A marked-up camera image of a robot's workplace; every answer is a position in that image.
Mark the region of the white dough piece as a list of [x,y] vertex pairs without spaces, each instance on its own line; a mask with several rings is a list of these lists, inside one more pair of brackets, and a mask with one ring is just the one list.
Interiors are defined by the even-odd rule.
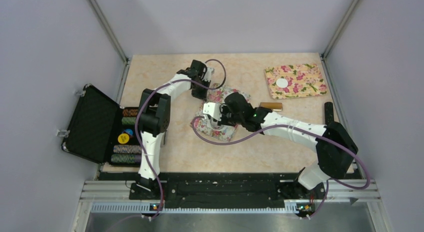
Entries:
[[219,124],[219,121],[209,121],[207,126],[210,127],[212,130],[219,132],[225,131],[230,128],[230,126],[228,125]]

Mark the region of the white floral tray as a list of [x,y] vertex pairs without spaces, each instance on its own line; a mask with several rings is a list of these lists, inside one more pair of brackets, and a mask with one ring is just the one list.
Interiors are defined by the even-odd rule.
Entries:
[[[251,100],[250,94],[231,88],[229,86],[223,86],[218,90],[208,91],[206,102],[214,102],[214,103],[222,104],[224,103],[224,99],[228,95],[234,92],[238,92],[247,100],[247,102],[250,102]],[[202,117],[201,119],[198,119],[194,122],[194,128],[196,129],[196,131],[198,131],[199,133],[203,133],[206,136],[213,137],[222,142],[230,142],[236,133],[237,126],[235,127],[231,126],[229,129],[222,132],[212,130],[210,127],[208,127],[207,120],[204,118],[203,105],[204,105],[204,102],[200,106],[198,112],[195,114],[195,117],[197,116]]]

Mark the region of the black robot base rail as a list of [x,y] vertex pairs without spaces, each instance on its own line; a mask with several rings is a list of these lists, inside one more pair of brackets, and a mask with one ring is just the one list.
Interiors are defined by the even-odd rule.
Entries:
[[164,200],[166,209],[282,209],[290,200],[317,202],[325,185],[312,190],[294,173],[177,173],[163,172],[160,182],[130,187],[131,200]]

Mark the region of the wooden dough roller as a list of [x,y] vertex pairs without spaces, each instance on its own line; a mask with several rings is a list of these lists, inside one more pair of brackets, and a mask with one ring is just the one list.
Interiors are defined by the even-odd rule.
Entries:
[[272,111],[282,111],[283,104],[280,102],[261,102],[259,104],[260,107],[270,109]]

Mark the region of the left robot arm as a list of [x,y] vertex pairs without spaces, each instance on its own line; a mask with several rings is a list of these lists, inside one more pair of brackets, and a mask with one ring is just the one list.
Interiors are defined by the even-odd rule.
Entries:
[[160,194],[159,157],[170,124],[172,100],[190,91],[192,97],[205,101],[213,73],[205,63],[193,60],[190,67],[179,70],[170,81],[142,92],[135,122],[142,155],[137,185],[147,198]]

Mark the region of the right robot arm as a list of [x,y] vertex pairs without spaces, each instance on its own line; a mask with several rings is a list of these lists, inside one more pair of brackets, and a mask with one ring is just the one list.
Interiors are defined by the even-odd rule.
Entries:
[[316,152],[317,161],[302,169],[293,184],[299,198],[307,198],[316,185],[328,179],[344,179],[354,159],[350,153],[358,152],[341,123],[321,125],[291,119],[265,107],[253,107],[238,92],[227,96],[218,111],[220,125],[241,125],[250,132],[282,137]]

